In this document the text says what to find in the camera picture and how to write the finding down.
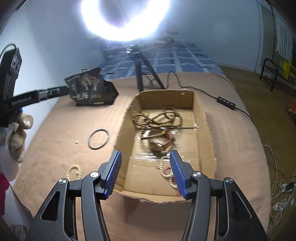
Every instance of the silver bolt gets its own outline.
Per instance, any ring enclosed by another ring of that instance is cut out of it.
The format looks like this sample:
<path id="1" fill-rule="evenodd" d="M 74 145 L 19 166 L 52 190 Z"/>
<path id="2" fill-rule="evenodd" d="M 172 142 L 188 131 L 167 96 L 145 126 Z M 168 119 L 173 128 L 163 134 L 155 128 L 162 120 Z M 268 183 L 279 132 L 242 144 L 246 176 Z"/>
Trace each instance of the silver bolt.
<path id="1" fill-rule="evenodd" d="M 66 178 L 61 178 L 60 180 L 59 180 L 59 184 L 64 184 L 64 183 L 66 183 L 67 182 L 67 179 Z"/>
<path id="2" fill-rule="evenodd" d="M 98 175 L 99 175 L 98 172 L 92 172 L 92 173 L 91 173 L 91 177 L 97 177 Z"/>
<path id="3" fill-rule="evenodd" d="M 231 184 L 233 183 L 233 180 L 230 177 L 225 178 L 225 182 Z"/>
<path id="4" fill-rule="evenodd" d="M 200 173 L 200 172 L 194 172 L 193 173 L 193 176 L 195 176 L 195 177 L 200 177 L 202 174 Z"/>

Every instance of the brown floor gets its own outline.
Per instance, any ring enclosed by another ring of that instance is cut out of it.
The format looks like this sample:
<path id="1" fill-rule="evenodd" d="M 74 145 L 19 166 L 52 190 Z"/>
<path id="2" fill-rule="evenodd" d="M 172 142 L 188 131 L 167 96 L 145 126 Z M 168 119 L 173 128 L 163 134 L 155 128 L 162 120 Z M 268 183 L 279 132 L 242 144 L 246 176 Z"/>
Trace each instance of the brown floor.
<path id="1" fill-rule="evenodd" d="M 279 90 L 270 92 L 266 84 L 255 73 L 223 66 L 221 66 L 221 69 L 236 87 L 236 91 L 253 118 L 262 144 L 271 146 L 278 169 L 286 177 L 292 176 L 296 169 L 296 127 L 288 116 L 286 107 L 295 98 Z M 267 161 L 274 165 L 271 154 L 267 150 L 265 150 L 265 154 Z M 275 171 L 271 167 L 269 173 L 271 183 L 273 183 Z M 278 181 L 280 180 L 284 180 L 286 183 L 291 181 L 291 179 L 284 179 L 278 173 Z M 295 206 L 287 208 L 278 232 L 273 233 L 270 240 L 280 233 L 294 210 Z"/>

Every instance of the bed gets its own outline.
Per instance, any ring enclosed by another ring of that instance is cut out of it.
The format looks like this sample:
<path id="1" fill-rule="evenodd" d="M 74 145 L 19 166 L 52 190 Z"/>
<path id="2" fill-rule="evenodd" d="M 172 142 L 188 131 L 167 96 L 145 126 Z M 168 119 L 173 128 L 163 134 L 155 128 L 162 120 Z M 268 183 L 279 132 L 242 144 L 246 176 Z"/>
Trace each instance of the bed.
<path id="1" fill-rule="evenodd" d="M 143 51 L 155 72 L 158 74 L 173 72 L 204 72 L 224 75 L 221 68 L 195 44 L 173 42 Z M 106 60 L 99 67 L 105 80 L 114 80 L 136 76 L 133 60 L 123 51 L 114 58 Z M 149 74 L 146 66 L 142 66 L 143 74 Z"/>
<path id="2" fill-rule="evenodd" d="M 158 74 L 165 83 L 167 74 Z M 214 96 L 223 96 L 247 112 L 235 88 L 224 76 L 204 71 L 177 70 L 177 74 L 182 84 L 200 88 Z M 149 85 L 147 79 L 143 81 L 145 90 L 155 88 Z M 138 93 L 135 77 L 122 76 L 112 82 L 119 92 L 114 105 L 77 107 L 69 97 L 60 97 L 34 136 L 13 187 L 33 215 L 56 182 L 66 176 L 69 166 L 79 165 L 82 176 L 85 176 L 109 160 L 125 110 Z M 180 88 L 174 76 L 170 79 L 170 88 Z M 215 178 L 222 180 L 229 176 L 236 181 L 266 230 L 270 179 L 265 153 L 254 124 L 243 113 L 232 111 L 204 93 L 196 93 L 213 138 L 217 158 Z M 107 129 L 110 140 L 104 148 L 90 150 L 87 139 L 98 128 Z M 118 193 L 113 193 L 101 204 L 111 240 L 123 241 L 181 240 L 190 208 L 189 202 L 156 204 Z M 84 240 L 79 203 L 76 207 L 79 240 Z M 214 200 L 211 207 L 208 240 L 213 240 Z"/>

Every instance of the tripod leg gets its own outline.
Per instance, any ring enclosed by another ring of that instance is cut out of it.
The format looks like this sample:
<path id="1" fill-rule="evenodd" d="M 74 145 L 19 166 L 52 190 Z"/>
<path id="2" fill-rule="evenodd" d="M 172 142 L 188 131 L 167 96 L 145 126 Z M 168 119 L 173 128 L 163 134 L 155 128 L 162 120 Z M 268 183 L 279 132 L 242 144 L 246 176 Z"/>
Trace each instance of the tripod leg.
<path id="1" fill-rule="evenodd" d="M 145 58 L 144 55 L 139 54 L 142 61 L 144 62 L 144 64 L 147 66 L 148 70 L 150 71 L 150 73 L 153 75 L 153 77 L 156 79 L 157 83 L 159 84 L 159 86 L 161 87 L 161 89 L 165 90 L 165 87 L 163 86 L 161 80 L 159 79 L 159 77 L 157 76 L 157 74 L 155 73 L 153 67 L 151 66 L 151 64 L 149 63 L 149 61 Z"/>
<path id="2" fill-rule="evenodd" d="M 141 59 L 136 58 L 135 61 L 135 69 L 136 69 L 136 76 L 137 76 L 137 82 L 138 82 L 138 90 L 139 92 L 143 91 L 143 78 L 142 78 L 142 67 L 141 67 Z"/>

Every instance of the ribbed blue pad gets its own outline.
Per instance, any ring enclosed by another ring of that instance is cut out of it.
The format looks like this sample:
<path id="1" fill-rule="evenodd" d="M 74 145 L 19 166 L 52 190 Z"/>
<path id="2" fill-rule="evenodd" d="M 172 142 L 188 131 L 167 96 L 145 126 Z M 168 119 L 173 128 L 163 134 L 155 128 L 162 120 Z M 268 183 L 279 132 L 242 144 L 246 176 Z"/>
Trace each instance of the ribbed blue pad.
<path id="1" fill-rule="evenodd" d="M 110 172 L 106 178 L 105 191 L 103 193 L 105 198 L 108 198 L 113 192 L 116 179 L 121 166 L 121 159 L 122 159 L 122 155 L 121 155 L 121 152 L 119 151 L 117 156 L 115 157 L 115 161 L 113 162 Z"/>
<path id="2" fill-rule="evenodd" d="M 175 182 L 177 184 L 179 193 L 183 196 L 183 198 L 186 199 L 188 195 L 188 191 L 186 189 L 186 179 L 178 163 L 177 157 L 173 152 L 170 153 L 170 166 L 175 176 Z"/>

